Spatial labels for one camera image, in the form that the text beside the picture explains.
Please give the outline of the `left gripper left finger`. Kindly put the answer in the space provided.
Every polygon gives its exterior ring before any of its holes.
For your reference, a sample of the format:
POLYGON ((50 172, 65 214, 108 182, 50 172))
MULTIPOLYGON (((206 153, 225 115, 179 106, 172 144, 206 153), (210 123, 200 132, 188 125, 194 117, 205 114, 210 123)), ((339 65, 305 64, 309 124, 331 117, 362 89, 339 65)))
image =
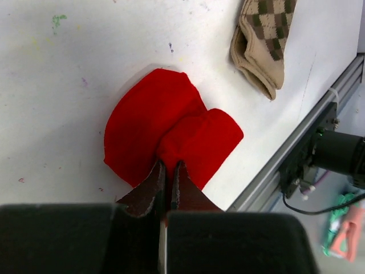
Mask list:
POLYGON ((2 273, 161 273, 165 166, 115 203, 1 207, 2 273))

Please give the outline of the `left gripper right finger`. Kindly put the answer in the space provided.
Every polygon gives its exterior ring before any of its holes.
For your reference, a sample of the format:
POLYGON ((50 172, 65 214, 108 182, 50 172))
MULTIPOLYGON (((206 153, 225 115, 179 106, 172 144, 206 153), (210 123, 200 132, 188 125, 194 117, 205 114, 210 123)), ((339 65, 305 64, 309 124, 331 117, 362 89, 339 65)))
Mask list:
POLYGON ((319 273, 297 218, 215 211, 184 162, 175 169, 167 222, 167 273, 319 273))

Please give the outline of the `red sock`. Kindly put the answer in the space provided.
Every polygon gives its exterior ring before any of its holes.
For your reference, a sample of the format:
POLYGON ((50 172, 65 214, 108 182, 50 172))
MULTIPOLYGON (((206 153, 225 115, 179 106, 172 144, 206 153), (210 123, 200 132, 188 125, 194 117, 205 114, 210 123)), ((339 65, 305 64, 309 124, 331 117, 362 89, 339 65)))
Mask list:
POLYGON ((226 112, 207 109, 187 74, 157 68, 113 110, 104 134, 105 164, 131 187, 161 160, 169 178, 184 162, 203 189, 244 134, 226 112))

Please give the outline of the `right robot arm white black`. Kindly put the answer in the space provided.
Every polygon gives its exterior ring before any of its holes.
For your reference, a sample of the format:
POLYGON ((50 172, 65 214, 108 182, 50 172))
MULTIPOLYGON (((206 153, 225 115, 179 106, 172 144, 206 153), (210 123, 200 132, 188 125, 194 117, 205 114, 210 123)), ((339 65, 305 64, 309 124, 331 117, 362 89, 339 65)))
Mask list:
POLYGON ((311 141, 310 164, 349 176, 364 189, 364 137, 336 131, 317 132, 311 141))

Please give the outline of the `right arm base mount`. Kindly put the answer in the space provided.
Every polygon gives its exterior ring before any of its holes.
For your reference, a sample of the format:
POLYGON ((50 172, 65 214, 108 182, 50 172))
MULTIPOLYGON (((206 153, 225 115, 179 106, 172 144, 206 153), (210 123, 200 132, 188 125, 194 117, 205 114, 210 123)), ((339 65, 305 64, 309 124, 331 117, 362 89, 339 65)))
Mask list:
POLYGON ((333 121, 336 118, 337 104, 335 102, 331 102, 317 117, 317 119, 312 122, 310 127, 305 131, 287 158, 281 164, 279 168, 279 186, 285 198, 291 198, 310 169, 312 151, 318 133, 322 133, 326 130, 334 131, 335 125, 333 121))

